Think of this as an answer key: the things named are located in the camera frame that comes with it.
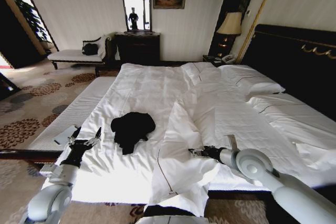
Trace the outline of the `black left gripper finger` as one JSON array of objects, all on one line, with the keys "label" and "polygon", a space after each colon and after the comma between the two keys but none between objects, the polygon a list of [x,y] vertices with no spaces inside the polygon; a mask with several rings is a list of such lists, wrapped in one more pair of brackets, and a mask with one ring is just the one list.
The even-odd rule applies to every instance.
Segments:
[{"label": "black left gripper finger", "polygon": [[75,140],[77,139],[78,134],[80,133],[81,127],[78,127],[73,134],[68,137],[68,143],[69,144],[73,144],[75,142]]},{"label": "black left gripper finger", "polygon": [[97,143],[99,143],[100,141],[101,141],[101,127],[99,127],[99,129],[97,130],[94,137],[92,137],[89,140],[86,140],[84,142],[84,145],[89,146],[89,147],[93,147]]}]

